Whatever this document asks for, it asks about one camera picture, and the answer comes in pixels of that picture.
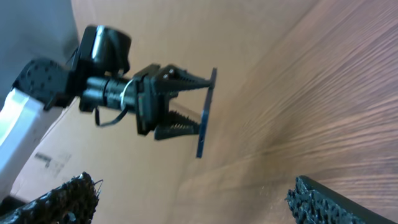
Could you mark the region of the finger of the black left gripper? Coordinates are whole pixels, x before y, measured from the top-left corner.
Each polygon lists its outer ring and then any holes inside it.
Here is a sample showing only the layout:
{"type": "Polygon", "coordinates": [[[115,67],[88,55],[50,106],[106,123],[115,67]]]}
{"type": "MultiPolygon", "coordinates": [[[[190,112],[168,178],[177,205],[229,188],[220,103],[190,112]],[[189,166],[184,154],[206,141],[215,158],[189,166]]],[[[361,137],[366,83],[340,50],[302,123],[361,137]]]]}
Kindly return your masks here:
{"type": "Polygon", "coordinates": [[[169,111],[154,130],[155,140],[198,134],[200,124],[177,111],[169,111]]]}
{"type": "Polygon", "coordinates": [[[171,93],[201,88],[212,89],[214,86],[214,80],[205,80],[194,76],[175,65],[167,65],[161,68],[154,77],[154,91],[156,93],[171,93]]]}

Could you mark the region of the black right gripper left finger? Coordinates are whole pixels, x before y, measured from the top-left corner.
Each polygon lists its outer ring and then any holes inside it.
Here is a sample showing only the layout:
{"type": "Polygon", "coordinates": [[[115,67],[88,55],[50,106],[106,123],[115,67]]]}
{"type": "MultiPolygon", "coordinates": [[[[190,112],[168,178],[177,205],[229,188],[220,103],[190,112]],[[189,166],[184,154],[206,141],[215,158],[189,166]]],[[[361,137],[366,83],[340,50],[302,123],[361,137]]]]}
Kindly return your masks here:
{"type": "Polygon", "coordinates": [[[96,182],[83,172],[33,201],[1,215],[1,223],[90,224],[99,202],[96,182]]]}

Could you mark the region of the blue Galaxy smartphone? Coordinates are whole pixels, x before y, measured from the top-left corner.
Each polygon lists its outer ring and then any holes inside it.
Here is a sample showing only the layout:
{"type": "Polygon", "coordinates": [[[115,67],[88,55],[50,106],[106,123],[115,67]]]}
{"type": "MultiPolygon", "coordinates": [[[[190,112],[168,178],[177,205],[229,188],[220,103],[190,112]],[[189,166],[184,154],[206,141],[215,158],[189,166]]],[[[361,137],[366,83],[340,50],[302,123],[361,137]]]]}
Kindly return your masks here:
{"type": "Polygon", "coordinates": [[[213,91],[214,91],[215,83],[216,83],[216,77],[217,77],[217,68],[213,68],[212,74],[211,74],[211,79],[210,79],[210,81],[212,82],[212,85],[208,88],[208,91],[206,94],[206,99],[205,99],[205,104],[204,104],[203,110],[201,112],[201,123],[200,123],[199,132],[198,132],[198,147],[197,147],[197,153],[196,153],[197,159],[201,159],[202,155],[203,155],[206,130],[207,130],[207,126],[208,126],[208,120],[209,120],[209,115],[210,115],[213,91]]]}

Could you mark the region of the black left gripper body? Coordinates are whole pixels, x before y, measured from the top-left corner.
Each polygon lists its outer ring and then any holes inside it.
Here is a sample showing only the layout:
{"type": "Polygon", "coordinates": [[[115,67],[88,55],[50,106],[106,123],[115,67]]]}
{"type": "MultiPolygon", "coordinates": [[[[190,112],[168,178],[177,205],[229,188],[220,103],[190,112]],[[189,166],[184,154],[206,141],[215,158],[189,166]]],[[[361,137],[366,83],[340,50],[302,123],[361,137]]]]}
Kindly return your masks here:
{"type": "Polygon", "coordinates": [[[160,70],[159,64],[151,64],[137,72],[132,78],[135,89],[135,114],[137,133],[143,136],[154,131],[165,114],[165,96],[152,89],[153,78],[160,70]]]}

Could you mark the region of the brown cardboard backdrop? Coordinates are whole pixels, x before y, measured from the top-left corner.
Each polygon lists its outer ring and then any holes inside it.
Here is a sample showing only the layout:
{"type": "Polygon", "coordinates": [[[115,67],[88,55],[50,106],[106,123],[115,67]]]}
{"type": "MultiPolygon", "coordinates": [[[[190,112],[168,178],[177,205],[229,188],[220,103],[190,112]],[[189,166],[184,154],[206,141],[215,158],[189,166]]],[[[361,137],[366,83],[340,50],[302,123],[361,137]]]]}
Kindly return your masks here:
{"type": "Polygon", "coordinates": [[[16,192],[35,196],[73,174],[103,179],[94,223],[163,223],[210,73],[217,99],[314,5],[313,1],[73,1],[77,68],[35,64],[19,90],[67,108],[40,139],[16,192]],[[194,120],[185,122],[186,116],[194,120]]]}

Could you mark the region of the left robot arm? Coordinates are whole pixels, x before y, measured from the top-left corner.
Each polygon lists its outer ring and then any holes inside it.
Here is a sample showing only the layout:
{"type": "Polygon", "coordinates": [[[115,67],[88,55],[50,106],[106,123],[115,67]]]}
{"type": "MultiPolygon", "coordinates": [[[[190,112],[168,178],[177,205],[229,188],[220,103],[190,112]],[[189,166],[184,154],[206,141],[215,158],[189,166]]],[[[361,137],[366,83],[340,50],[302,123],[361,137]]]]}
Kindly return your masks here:
{"type": "Polygon", "coordinates": [[[82,112],[99,115],[100,108],[119,111],[117,120],[132,113],[137,133],[156,140],[198,136],[197,157],[203,154],[217,73],[197,77],[175,65],[153,63],[126,78],[131,38],[106,26],[88,26],[66,68],[47,58],[31,60],[11,86],[1,109],[1,197],[12,185],[39,140],[62,110],[78,98],[82,112]],[[200,122],[172,111],[170,101],[181,91],[207,90],[200,122]]]}

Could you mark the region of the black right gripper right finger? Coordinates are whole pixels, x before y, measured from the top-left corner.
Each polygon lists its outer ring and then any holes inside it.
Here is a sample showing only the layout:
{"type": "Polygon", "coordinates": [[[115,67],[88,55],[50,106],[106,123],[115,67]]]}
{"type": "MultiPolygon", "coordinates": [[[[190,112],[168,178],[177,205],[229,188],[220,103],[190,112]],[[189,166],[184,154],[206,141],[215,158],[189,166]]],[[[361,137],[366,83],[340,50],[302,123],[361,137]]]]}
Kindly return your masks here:
{"type": "Polygon", "coordinates": [[[300,224],[395,224],[305,175],[296,177],[285,200],[300,224]]]}

